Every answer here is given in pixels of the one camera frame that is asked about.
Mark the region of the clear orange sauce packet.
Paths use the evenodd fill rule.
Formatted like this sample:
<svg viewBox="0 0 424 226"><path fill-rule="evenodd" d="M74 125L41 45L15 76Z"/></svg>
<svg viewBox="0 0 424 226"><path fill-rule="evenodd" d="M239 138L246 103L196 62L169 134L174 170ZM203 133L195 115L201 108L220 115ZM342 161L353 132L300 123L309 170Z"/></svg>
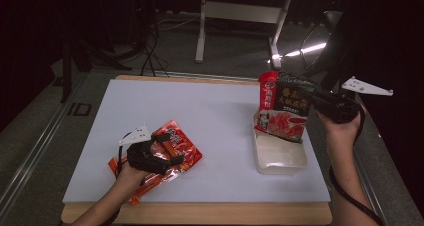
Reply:
<svg viewBox="0 0 424 226"><path fill-rule="evenodd" d="M123 164L127 162L127 158L121 157L121 158L111 158L108 162L109 168L112 170L115 177L118 177L120 171L122 170ZM128 202L132 205L136 205L141 201L141 198L160 185L161 183L171 181L175 177L177 177L181 173L175 173L172 172L172 167L170 166L170 169L166 172L165 175L160 175L156 173L150 173L149 175L141 182L139 187L134 191L134 193L129 198Z"/></svg>

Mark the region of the metal floor rail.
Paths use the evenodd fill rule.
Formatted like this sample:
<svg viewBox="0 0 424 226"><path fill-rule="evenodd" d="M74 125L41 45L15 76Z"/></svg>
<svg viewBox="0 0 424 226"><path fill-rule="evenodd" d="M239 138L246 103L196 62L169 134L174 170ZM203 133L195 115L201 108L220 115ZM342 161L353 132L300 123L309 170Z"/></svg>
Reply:
<svg viewBox="0 0 424 226"><path fill-rule="evenodd" d="M65 118L67 112L71 109L71 103L79 88L86 81L87 77L87 74L82 74L75 78L74 84L71 86L71 93L64 103L59 104L36 143L15 171L5 190L0 194L0 222L7 218L9 211L13 208L22 189L25 187L27 181L31 177L31 174L47 150L58 127Z"/></svg>
<svg viewBox="0 0 424 226"><path fill-rule="evenodd" d="M376 193L374 191L374 188L371 185L371 181L367 175L367 172L364 168L363 162L361 160L361 155L358 151L358 143L357 141L361 137L362 130L365 124L365 118L366 118L366 112L364 110L364 107L362 105L362 102L357 94L354 94L353 99L356 101L359 107L359 114L360 114L360 126L358 129L357 136L355 138L355 146L354 146L354 160L355 160L355 166L359 175L359 179L362 184L363 192L367 198L367 202L371 206L371 211L373 212L374 216L378 219L377 224L379 226L387 226L385 215L382 211L381 205L379 200L377 199Z"/></svg>

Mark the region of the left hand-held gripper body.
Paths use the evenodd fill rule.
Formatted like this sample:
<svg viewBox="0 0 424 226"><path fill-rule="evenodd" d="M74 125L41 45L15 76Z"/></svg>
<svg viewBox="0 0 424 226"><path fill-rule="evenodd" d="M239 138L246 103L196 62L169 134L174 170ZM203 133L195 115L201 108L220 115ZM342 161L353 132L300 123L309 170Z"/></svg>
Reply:
<svg viewBox="0 0 424 226"><path fill-rule="evenodd" d="M127 133L118 141L118 158L122 157L124 147L127 147L126 158L129 165L140 171L165 175L170 169L169 160L155 156L151 148L155 143L153 134L143 124L132 132Z"/></svg>

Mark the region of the white compartment tray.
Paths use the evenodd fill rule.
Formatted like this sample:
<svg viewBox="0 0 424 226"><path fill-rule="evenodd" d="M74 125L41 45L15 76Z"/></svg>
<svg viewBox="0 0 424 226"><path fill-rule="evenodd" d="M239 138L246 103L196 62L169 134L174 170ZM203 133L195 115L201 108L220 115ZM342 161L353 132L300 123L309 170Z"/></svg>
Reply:
<svg viewBox="0 0 424 226"><path fill-rule="evenodd" d="M293 175L308 165L303 132L298 141L280 138L253 129L256 168L267 175Z"/></svg>

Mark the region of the person's right hand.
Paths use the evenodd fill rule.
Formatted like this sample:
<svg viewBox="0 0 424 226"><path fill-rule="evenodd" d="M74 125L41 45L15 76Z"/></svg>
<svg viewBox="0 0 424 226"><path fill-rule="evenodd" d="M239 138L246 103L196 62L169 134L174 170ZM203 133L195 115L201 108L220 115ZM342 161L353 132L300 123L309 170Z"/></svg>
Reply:
<svg viewBox="0 0 424 226"><path fill-rule="evenodd" d="M329 117L320 111L317 112L317 116L325 128L327 142L330 144L348 143L353 145L362 132L365 115L366 109L363 105L361 105L356 117L353 120L348 123L339 124L333 122Z"/></svg>

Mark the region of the white table mat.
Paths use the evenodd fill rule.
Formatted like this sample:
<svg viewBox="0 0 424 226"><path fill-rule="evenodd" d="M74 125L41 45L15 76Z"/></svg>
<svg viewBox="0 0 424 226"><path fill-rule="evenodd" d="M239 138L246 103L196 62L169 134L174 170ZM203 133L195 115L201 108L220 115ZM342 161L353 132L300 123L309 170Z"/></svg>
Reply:
<svg viewBox="0 0 424 226"><path fill-rule="evenodd" d="M143 196L146 203L327 202L329 193L310 145L307 165L292 175L256 169L256 85L110 81L76 165L64 203L94 202L115 181L108 166L118 142L140 125L154 131L174 120L202 157L191 169Z"/></svg>

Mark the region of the person's left hand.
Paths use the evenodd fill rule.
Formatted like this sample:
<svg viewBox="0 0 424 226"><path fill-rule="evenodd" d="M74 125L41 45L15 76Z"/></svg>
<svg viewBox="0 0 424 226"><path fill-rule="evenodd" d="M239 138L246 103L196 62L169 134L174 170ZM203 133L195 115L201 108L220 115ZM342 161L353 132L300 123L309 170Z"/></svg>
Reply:
<svg viewBox="0 0 424 226"><path fill-rule="evenodd" d="M126 162L123 164L122 170L116 180L116 184L121 191L133 193L148 175L149 172L135 169Z"/></svg>

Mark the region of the white desk frame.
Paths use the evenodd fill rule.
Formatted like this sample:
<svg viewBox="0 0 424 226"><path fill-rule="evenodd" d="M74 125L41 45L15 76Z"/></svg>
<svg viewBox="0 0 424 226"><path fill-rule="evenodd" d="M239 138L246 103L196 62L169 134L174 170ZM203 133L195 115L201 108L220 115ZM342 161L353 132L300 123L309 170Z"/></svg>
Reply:
<svg viewBox="0 0 424 226"><path fill-rule="evenodd" d="M276 30L273 37L268 38L270 48L270 64L274 69L281 68L283 56L278 50L278 40L285 23L292 0L285 0L282 7L254 6L227 2L201 0L200 28L195 54L195 62L202 63L205 51L205 24L207 18L249 21L256 23L274 24Z"/></svg>

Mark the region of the black stand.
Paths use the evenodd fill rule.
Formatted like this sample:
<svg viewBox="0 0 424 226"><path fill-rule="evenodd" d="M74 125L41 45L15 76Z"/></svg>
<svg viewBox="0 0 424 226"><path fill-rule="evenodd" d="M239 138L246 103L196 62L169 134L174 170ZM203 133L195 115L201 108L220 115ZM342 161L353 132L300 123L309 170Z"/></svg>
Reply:
<svg viewBox="0 0 424 226"><path fill-rule="evenodd" d="M129 70L129 67L118 63L116 60L107 56L105 53L101 52L99 49L84 40L65 39L63 42L62 53L61 103L66 102L72 92L72 63L75 63L81 71L88 72L91 70L92 65L88 57L88 53L93 53L96 57L100 58L112 68L118 70Z"/></svg>

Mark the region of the red and black sauce packet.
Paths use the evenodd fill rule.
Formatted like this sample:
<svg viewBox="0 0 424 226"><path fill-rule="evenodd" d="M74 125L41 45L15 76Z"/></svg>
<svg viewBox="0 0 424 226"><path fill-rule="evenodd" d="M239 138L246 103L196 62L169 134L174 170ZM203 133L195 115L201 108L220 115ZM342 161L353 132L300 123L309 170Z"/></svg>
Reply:
<svg viewBox="0 0 424 226"><path fill-rule="evenodd" d="M258 81L260 100L254 128L300 143L311 106L307 94L317 84L301 75L277 71L263 73Z"/></svg>

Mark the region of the orange-red sauce packet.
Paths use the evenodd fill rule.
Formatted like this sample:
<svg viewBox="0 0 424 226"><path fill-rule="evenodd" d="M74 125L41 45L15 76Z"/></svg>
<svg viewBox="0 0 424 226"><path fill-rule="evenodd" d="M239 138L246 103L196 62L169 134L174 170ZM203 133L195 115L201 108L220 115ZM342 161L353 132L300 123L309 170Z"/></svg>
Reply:
<svg viewBox="0 0 424 226"><path fill-rule="evenodd" d="M202 153L174 120L167 122L157 129L153 135L159 136L165 133L170 135L170 139L161 143L155 142L152 146L152 153L165 160L183 155L184 161L179 165L173 166L172 172L185 172L192 168L202 158Z"/></svg>

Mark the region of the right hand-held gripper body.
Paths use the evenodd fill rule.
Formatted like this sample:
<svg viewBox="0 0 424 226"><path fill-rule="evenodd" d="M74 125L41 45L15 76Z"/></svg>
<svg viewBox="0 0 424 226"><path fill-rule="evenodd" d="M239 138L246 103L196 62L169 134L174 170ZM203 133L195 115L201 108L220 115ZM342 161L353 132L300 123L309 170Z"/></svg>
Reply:
<svg viewBox="0 0 424 226"><path fill-rule="evenodd" d="M352 76L342 84L342 88L360 94L392 96L393 91L364 82ZM362 110L362 106L345 94L336 94L321 89L314 90L314 107L323 115L338 124L351 122Z"/></svg>

